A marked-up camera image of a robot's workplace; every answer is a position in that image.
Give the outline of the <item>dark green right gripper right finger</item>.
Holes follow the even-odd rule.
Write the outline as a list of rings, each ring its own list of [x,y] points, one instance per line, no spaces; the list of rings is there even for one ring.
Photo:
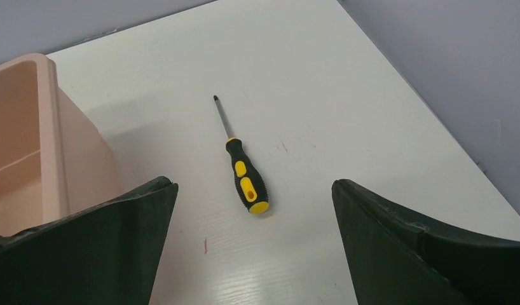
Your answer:
[[[446,224],[348,179],[331,190],[359,304],[520,304],[520,241]]]

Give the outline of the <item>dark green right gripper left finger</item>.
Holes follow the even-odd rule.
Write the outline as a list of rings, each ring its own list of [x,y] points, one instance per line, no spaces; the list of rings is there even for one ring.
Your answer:
[[[160,176],[0,236],[0,304],[148,304],[178,191]]]

